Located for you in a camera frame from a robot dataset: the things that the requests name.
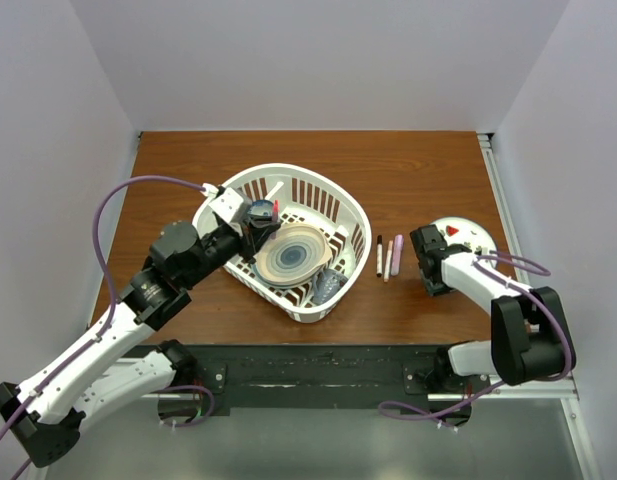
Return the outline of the pink highlighter pen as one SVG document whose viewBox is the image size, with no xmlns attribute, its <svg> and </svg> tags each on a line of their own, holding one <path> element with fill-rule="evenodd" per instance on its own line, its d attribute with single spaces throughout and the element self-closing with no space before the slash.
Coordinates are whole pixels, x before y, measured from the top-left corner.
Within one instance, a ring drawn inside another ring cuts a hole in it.
<svg viewBox="0 0 617 480">
<path fill-rule="evenodd" d="M 391 275 L 397 276 L 400 272 L 401 257 L 404 247 L 404 237 L 402 234 L 398 234 L 394 238 L 392 249 L 392 261 L 391 261 Z"/>
</svg>

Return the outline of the white red pen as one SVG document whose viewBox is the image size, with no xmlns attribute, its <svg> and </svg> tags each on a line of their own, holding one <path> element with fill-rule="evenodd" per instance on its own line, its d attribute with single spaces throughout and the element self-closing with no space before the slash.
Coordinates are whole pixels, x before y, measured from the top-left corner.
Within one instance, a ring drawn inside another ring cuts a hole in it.
<svg viewBox="0 0 617 480">
<path fill-rule="evenodd" d="M 391 239 L 386 248 L 385 266 L 383 271 L 383 282 L 388 283 L 391 277 L 392 257 L 393 257 L 394 241 Z"/>
</svg>

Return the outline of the white black marker pen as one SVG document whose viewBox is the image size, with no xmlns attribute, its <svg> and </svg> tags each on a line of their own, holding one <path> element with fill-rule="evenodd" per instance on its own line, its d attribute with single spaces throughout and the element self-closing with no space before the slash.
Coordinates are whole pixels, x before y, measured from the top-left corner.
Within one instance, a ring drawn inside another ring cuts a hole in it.
<svg viewBox="0 0 617 480">
<path fill-rule="evenodd" d="M 376 239 L 376 276 L 382 278 L 383 276 L 383 236 L 377 235 Z"/>
</svg>

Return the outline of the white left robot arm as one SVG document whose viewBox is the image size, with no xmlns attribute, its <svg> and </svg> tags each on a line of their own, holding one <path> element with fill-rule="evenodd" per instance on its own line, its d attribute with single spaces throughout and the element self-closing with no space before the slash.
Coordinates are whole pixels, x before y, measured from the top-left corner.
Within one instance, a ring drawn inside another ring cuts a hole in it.
<svg viewBox="0 0 617 480">
<path fill-rule="evenodd" d="M 37 468 L 67 454 L 97 417 L 153 391 L 184 392 L 195 361 L 167 341 L 117 378 L 105 371 L 161 329 L 191 301 L 190 290 L 234 257 L 254 261 L 281 222 L 269 201 L 212 202 L 214 230 L 189 222 L 166 225 L 141 270 L 106 313 L 49 365 L 20 383 L 0 383 L 0 441 L 11 432 Z"/>
</svg>

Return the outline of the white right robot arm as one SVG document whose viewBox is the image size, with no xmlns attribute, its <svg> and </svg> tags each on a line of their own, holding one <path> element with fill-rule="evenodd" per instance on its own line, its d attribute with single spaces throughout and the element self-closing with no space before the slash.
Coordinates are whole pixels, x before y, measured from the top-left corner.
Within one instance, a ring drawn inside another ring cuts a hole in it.
<svg viewBox="0 0 617 480">
<path fill-rule="evenodd" d="M 489 314 L 490 339 L 452 345 L 433 369 L 436 386 L 457 392 L 469 376 L 497 375 L 508 385 L 561 379 L 576 353 L 559 294 L 533 288 L 497 270 L 499 264 L 548 276 L 541 265 L 499 252 L 477 223 L 444 217 L 409 234 L 427 293 L 457 291 Z"/>
</svg>

